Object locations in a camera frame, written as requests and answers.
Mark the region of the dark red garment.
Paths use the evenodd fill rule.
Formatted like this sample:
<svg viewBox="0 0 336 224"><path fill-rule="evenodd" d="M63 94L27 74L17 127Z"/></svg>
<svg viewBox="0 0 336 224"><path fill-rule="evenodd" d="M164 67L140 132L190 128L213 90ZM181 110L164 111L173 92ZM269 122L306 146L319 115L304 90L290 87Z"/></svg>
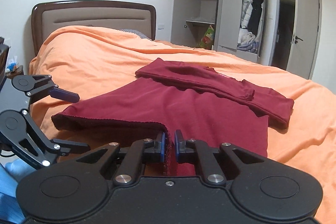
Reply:
<svg viewBox="0 0 336 224"><path fill-rule="evenodd" d="M292 99L209 67L156 59L135 75L119 89L68 106L52 117L54 126L91 147L111 141L127 147L164 132L164 172L188 176L195 173L193 167L175 161L177 130L211 147L229 142L266 156L268 127L289 125Z"/></svg>

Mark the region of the folded blue striped clothes pile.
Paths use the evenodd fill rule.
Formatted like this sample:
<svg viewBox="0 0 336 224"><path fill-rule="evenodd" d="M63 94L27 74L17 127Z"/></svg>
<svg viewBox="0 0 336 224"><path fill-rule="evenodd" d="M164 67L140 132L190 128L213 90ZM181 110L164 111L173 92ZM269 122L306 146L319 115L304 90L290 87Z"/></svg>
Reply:
<svg viewBox="0 0 336 224"><path fill-rule="evenodd" d="M245 52L258 53L259 42L256 41L256 36L248 31L239 35L237 49Z"/></svg>

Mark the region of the hanging clothes in wardrobe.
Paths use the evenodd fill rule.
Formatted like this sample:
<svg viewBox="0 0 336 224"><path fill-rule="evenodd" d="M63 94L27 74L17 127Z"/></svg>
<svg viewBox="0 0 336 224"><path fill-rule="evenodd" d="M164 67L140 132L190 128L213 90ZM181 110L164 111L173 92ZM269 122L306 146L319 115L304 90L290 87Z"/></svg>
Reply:
<svg viewBox="0 0 336 224"><path fill-rule="evenodd" d="M264 0L243 0L240 27L257 34Z"/></svg>

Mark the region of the orange bed cover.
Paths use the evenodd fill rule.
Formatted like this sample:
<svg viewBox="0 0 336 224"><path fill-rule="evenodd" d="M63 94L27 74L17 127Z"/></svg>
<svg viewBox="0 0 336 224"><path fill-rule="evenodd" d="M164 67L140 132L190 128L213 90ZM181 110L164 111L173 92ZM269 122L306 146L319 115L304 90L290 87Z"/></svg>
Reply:
<svg viewBox="0 0 336 224"><path fill-rule="evenodd" d="M266 157L315 177L323 188L315 216L321 223L335 223L335 95L313 81L228 53L124 39L118 30L86 26L63 27L50 34L30 62L30 73L51 75L60 88L77 93L81 102L133 82L136 71L156 59L209 67L292 99L288 127L268 127ZM58 130L52 122L70 105L46 97L31 106L31 116L48 138L73 140L71 132Z"/></svg>

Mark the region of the brown padded headboard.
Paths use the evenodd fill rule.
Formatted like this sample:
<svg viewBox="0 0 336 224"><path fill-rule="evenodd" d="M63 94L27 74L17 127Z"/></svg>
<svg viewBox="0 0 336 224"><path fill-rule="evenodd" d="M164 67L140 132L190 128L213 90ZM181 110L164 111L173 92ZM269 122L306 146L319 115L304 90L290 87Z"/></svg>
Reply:
<svg viewBox="0 0 336 224"><path fill-rule="evenodd" d="M122 1L76 0L46 2L35 5L31 12L34 53L58 28L66 26L131 29L155 40L156 9L152 5Z"/></svg>

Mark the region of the checkered pillow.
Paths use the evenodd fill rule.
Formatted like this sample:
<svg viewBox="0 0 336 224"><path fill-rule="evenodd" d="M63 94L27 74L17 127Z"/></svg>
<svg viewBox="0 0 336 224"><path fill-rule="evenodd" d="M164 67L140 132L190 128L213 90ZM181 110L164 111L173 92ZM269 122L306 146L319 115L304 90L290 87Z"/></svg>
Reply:
<svg viewBox="0 0 336 224"><path fill-rule="evenodd" d="M151 40L151 38L147 37L145 34L138 30L133 29L120 29L118 30L118 35L123 37L124 39L146 39Z"/></svg>

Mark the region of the colourful bag in wardrobe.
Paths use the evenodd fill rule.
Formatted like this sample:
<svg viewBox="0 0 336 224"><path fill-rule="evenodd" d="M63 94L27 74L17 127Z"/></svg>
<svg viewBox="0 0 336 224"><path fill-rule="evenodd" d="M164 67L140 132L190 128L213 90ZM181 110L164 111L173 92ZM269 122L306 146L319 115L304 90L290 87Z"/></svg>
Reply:
<svg viewBox="0 0 336 224"><path fill-rule="evenodd" d="M203 48L205 50L211 50L214 45L214 36L215 36L215 29L212 24L210 24L205 32L205 34L202 36L198 47Z"/></svg>

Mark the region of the grey wardrobe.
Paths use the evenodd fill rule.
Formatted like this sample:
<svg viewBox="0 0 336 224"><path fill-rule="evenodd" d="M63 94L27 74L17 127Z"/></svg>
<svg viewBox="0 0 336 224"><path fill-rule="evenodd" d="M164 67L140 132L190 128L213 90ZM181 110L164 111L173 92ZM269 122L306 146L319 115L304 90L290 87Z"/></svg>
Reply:
<svg viewBox="0 0 336 224"><path fill-rule="evenodd" d="M197 47L208 26L215 29L212 50L233 54L242 59L259 62L264 41L268 0L264 0L257 30L258 53L237 49L240 34L248 32L240 27L243 0L174 0L170 41L173 44Z"/></svg>

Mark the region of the grey room door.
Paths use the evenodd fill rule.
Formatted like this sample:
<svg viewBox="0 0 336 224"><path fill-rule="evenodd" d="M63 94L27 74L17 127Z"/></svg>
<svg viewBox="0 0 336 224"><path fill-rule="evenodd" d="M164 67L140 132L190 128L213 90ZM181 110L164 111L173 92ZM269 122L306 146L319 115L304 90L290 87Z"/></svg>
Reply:
<svg viewBox="0 0 336 224"><path fill-rule="evenodd" d="M319 0L296 0L295 26L286 70L310 77L319 30Z"/></svg>

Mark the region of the white wall socket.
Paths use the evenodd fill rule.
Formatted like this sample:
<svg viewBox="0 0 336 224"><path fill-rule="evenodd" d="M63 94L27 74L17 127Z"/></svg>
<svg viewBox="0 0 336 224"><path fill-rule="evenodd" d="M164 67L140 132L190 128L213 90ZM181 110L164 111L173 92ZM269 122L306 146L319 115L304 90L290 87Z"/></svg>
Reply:
<svg viewBox="0 0 336 224"><path fill-rule="evenodd" d="M158 24L158 29L159 30L163 30L165 28L165 25L164 24Z"/></svg>

